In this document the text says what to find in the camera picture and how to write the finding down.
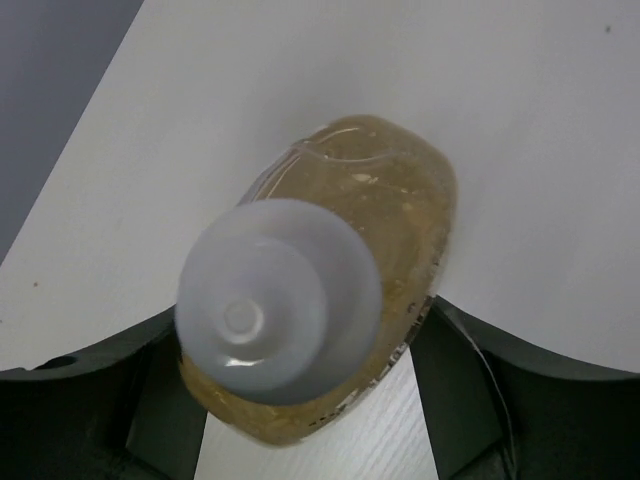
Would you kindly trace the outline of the amber liquid clear bottle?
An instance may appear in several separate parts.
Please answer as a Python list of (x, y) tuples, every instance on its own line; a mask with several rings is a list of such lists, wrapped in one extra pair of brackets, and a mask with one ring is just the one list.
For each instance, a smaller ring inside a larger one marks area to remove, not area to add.
[(175, 328), (189, 393), (269, 445), (335, 422), (415, 337), (456, 202), (447, 157), (382, 118), (293, 143), (188, 253)]

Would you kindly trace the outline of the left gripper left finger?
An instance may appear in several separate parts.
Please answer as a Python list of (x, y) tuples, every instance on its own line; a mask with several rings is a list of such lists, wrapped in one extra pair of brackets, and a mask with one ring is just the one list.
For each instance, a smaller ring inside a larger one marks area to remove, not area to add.
[(167, 309), (81, 350), (1, 373), (4, 479), (192, 479), (207, 413)]

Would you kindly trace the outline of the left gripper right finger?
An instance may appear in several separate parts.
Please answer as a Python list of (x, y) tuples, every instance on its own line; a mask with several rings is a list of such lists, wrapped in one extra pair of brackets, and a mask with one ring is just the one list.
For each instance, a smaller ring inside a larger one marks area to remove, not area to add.
[(410, 352), (438, 478), (638, 478), (638, 374), (427, 307)]

